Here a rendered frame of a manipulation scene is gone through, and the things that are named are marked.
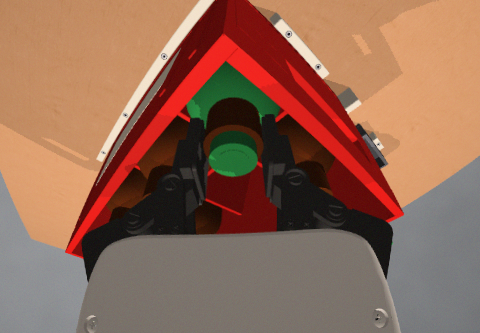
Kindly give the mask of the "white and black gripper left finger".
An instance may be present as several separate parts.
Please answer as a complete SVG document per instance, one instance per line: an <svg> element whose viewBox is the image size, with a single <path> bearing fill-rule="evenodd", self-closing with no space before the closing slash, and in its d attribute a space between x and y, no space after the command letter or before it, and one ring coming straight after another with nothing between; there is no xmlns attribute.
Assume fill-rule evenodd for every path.
<svg viewBox="0 0 480 333"><path fill-rule="evenodd" d="M206 200L209 167L204 136L204 121L190 118L186 140L178 141L172 170L160 177L157 189L129 209L123 218L83 237L81 246L88 282L102 251L118 240L139 235L196 235L195 209Z"/></svg>

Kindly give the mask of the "dark grey tray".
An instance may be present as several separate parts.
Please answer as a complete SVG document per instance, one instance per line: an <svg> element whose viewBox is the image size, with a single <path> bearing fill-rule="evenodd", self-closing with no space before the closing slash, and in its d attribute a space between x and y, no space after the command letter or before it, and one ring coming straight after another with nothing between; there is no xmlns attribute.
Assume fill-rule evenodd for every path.
<svg viewBox="0 0 480 333"><path fill-rule="evenodd" d="M372 155L374 156L374 159L376 160L378 166L380 167L380 169L382 169L383 167L387 166L388 165L388 162L386 161L386 159L383 157L383 154L380 153L379 149L377 148L377 146L372 142L371 138L369 137L369 135L366 133L366 131L364 131L363 127L360 125L360 123L358 123L356 125L356 128L357 130L359 131L359 133L361 134L362 138L364 139L364 141L366 142L366 145L368 146L370 152L372 153ZM371 146L370 146L371 145ZM375 152L374 152L375 151ZM383 162L382 162L382 161Z"/></svg>

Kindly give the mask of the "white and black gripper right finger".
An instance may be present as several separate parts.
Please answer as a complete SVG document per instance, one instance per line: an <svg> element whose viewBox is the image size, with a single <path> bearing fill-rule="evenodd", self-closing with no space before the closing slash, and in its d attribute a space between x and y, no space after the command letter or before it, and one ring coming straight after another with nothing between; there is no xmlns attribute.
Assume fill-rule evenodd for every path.
<svg viewBox="0 0 480 333"><path fill-rule="evenodd" d="M277 231L329 228L356 233L370 244L387 279L393 239L391 225L348 209L343 202L312 184L308 173L296 167L289 137L279 135L274 114L261 117L261 130L265 194L277 207Z"/></svg>

